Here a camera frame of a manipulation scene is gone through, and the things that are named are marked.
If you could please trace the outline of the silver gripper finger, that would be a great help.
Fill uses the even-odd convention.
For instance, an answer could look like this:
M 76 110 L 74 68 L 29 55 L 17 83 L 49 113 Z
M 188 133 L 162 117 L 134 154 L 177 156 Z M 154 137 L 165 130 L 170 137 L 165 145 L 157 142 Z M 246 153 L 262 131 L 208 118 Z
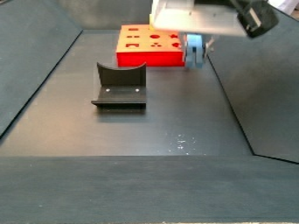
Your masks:
M 204 52 L 208 53 L 210 50 L 212 50 L 212 45 L 213 45 L 213 42 L 214 42 L 214 38 L 213 36 L 210 35 L 205 42 L 204 42 Z

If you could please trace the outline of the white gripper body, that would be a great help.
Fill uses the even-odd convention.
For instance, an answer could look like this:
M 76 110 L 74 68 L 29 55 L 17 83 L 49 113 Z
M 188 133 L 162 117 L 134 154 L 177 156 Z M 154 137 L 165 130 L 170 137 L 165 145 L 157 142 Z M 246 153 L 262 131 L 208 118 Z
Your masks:
M 156 30 L 245 37 L 233 8 L 196 4 L 194 0 L 153 0 L 152 21 Z

